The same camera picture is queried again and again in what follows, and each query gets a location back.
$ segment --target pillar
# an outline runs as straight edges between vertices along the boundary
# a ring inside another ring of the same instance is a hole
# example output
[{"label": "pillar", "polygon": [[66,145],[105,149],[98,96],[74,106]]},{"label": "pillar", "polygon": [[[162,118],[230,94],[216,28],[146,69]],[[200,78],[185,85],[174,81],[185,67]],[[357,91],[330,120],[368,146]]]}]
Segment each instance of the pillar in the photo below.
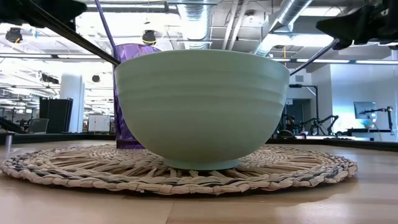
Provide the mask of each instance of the pillar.
[{"label": "pillar", "polygon": [[[142,44],[122,44],[116,46],[115,58],[121,62],[144,54],[160,52],[159,49]],[[131,134],[123,118],[123,112],[119,104],[118,89],[116,88],[115,74],[113,73],[113,103],[114,103],[114,126],[116,132],[116,147],[119,149],[137,149],[142,146],[137,143]]]},{"label": "pillar", "polygon": [[83,131],[83,113],[85,107],[85,84],[81,74],[63,73],[61,77],[60,99],[73,99],[69,132]]}]

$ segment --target woven placemat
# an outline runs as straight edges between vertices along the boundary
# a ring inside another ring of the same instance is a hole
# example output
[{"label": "woven placemat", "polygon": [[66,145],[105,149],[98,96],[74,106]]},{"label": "woven placemat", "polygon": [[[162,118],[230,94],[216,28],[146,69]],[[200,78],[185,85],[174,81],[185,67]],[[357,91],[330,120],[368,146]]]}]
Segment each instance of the woven placemat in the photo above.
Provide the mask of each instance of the woven placemat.
[{"label": "woven placemat", "polygon": [[196,171],[167,167],[146,149],[115,146],[49,149],[12,157],[0,169],[37,184],[173,194],[223,194],[248,190],[335,184],[355,175],[358,165],[341,156],[263,146],[234,169]]}]

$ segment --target ceiling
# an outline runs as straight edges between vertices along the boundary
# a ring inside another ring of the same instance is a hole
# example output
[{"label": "ceiling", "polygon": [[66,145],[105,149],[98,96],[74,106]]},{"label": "ceiling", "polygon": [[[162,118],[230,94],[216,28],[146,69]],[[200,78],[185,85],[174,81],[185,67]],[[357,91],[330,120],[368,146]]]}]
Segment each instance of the ceiling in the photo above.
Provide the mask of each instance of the ceiling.
[{"label": "ceiling", "polygon": [[[76,19],[76,31],[91,43],[99,48],[111,53],[111,46],[101,23],[100,15],[96,12],[93,1],[80,0],[88,3],[89,12],[83,13]],[[108,0],[106,3],[118,3],[122,1]],[[119,5],[107,5],[110,7],[105,17],[110,27],[110,31],[114,37],[116,45],[126,43],[142,43],[141,36],[144,30],[153,29],[156,31],[157,43],[155,47],[160,50],[178,50],[184,49],[183,26],[181,18],[178,14],[164,14],[154,12],[136,12],[136,5],[129,8],[128,4],[136,4],[137,1],[124,0],[122,7]],[[307,16],[336,16],[346,7],[362,4],[363,0],[314,0],[309,8],[307,8],[301,17]],[[211,25],[210,42],[211,49],[221,49],[226,33],[226,24],[230,19],[230,10],[232,0],[222,0],[216,6],[211,8]],[[238,32],[239,40],[235,41],[233,50],[240,52],[252,52],[261,43],[262,26],[267,15],[279,10],[281,0],[263,1],[250,0],[247,10],[254,10],[253,16],[244,16],[241,28]],[[5,39],[6,32],[15,27],[10,24],[0,24],[0,54],[65,54],[80,55],[90,54],[85,49],[77,46],[49,29],[32,29],[28,25],[22,26],[21,34],[23,41],[20,44],[10,43]],[[271,49],[269,56],[273,57],[294,57],[309,58],[322,47],[306,46],[299,42],[289,43],[285,47],[274,47]],[[329,51],[323,58],[368,58],[382,59],[391,54],[388,47],[378,45],[369,45],[365,47],[350,47],[339,52]],[[14,94],[16,96],[29,96],[36,99],[39,95],[57,97],[59,94],[59,85],[51,84],[51,89],[28,89],[28,88],[5,88],[6,85],[23,85],[23,86],[47,86],[48,83],[43,82],[42,74],[50,75],[58,78],[63,72],[76,72],[83,75],[86,83],[87,100],[111,99],[112,92],[112,66],[110,63],[100,60],[69,60],[69,59],[23,59],[23,58],[1,58],[0,57],[0,86],[3,94]],[[296,67],[297,64],[288,64],[290,68]],[[93,75],[99,75],[101,81],[94,83],[91,79]]]}]

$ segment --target exposed ductwork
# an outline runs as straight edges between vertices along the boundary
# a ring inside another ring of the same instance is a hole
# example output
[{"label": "exposed ductwork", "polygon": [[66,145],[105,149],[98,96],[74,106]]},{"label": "exposed ductwork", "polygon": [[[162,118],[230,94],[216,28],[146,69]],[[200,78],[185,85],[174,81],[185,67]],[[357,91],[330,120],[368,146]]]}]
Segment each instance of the exposed ductwork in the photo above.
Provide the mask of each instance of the exposed ductwork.
[{"label": "exposed ductwork", "polygon": [[179,4],[183,37],[192,40],[185,44],[186,49],[208,49],[210,9],[209,5]]},{"label": "exposed ductwork", "polygon": [[312,0],[284,0],[279,11],[267,16],[263,25],[264,39],[253,54],[265,57],[273,47],[268,34],[283,27],[291,31],[293,23],[311,2]]}]

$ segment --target purple plastic tumbler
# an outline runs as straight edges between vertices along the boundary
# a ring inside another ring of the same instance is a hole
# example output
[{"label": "purple plastic tumbler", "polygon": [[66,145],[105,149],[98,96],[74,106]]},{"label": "purple plastic tumbler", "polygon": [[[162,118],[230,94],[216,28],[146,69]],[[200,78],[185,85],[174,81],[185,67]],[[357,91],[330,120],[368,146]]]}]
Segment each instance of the purple plastic tumbler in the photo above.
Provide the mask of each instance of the purple plastic tumbler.
[{"label": "purple plastic tumbler", "polygon": [[[114,57],[120,62],[129,60],[140,55],[160,52],[159,49],[142,44],[122,44],[116,46],[117,55]],[[118,90],[116,88],[115,74],[113,72],[113,104],[114,104],[114,126],[116,130],[116,147],[118,149],[139,149],[143,148],[131,134],[123,112],[119,104]]]}]

